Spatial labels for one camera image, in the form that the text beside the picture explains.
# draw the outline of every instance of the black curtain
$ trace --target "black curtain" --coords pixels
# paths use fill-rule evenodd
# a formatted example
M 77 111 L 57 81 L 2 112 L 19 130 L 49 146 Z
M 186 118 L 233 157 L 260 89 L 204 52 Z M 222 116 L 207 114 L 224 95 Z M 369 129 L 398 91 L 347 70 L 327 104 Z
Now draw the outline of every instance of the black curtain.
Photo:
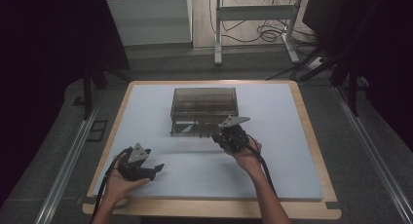
M 413 151 L 413 0 L 383 0 L 357 48 L 366 96 Z
M 3 203 L 84 67 L 129 64 L 106 0 L 0 0 L 0 20 Z

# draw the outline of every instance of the metal stand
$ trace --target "metal stand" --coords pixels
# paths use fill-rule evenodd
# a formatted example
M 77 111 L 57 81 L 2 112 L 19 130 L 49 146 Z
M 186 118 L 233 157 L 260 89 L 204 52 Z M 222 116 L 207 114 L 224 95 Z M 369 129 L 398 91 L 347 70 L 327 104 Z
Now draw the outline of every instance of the metal stand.
M 215 65 L 222 64 L 221 21 L 265 19 L 290 19 L 286 32 L 282 34 L 282 40 L 292 63 L 299 63 L 298 55 L 292 46 L 291 34 L 300 4 L 301 0 L 296 0 L 294 5 L 222 7 L 221 0 L 216 0 Z
M 98 90 L 104 90 L 108 86 L 108 81 L 103 74 L 104 70 L 112 73 L 113 75 L 117 76 L 127 83 L 134 81 L 133 78 L 125 75 L 119 70 L 112 69 L 110 66 L 104 64 L 103 62 L 86 62 L 83 67 L 83 91 L 85 95 L 85 116 L 83 117 L 84 120 L 89 119 L 94 109 L 91 80 Z

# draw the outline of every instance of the white board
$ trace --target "white board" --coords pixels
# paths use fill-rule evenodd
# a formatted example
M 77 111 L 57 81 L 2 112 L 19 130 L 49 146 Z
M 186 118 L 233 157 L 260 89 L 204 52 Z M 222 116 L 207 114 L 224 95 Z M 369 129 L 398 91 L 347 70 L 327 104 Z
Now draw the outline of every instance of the white board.
M 139 142 L 152 152 L 143 164 L 165 164 L 154 181 L 132 197 L 256 198 L 248 175 L 212 138 L 172 137 L 170 109 L 176 88 L 235 87 L 246 133 L 262 143 L 277 194 L 282 200 L 320 200 L 322 191 L 288 84 L 136 85 L 116 133 L 102 175 L 123 149 Z

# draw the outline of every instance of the transparent box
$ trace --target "transparent box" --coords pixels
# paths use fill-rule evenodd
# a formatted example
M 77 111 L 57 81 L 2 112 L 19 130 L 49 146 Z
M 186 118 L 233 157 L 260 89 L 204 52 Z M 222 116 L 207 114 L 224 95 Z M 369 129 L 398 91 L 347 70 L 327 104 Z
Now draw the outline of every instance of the transparent box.
M 235 88 L 175 89 L 170 135 L 210 137 L 228 116 L 238 116 Z

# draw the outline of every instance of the human hand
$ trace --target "human hand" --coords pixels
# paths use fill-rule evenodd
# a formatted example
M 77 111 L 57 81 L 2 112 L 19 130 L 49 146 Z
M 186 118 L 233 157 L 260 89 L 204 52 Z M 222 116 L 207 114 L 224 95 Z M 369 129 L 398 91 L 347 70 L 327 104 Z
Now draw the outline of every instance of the human hand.
M 262 145 L 255 139 L 249 138 L 249 146 L 261 152 Z M 258 161 L 257 157 L 249 149 L 244 148 L 241 152 L 231 153 L 225 151 L 227 154 L 234 157 L 237 161 L 237 164 L 245 170 L 248 174 L 252 175 L 257 171 L 262 171 L 261 163 Z
M 128 181 L 118 172 L 118 165 L 119 160 L 116 162 L 115 167 L 107 179 L 106 189 L 103 195 L 103 200 L 112 205 L 115 205 L 121 199 L 125 198 L 133 188 L 143 186 L 150 181 L 149 178 Z

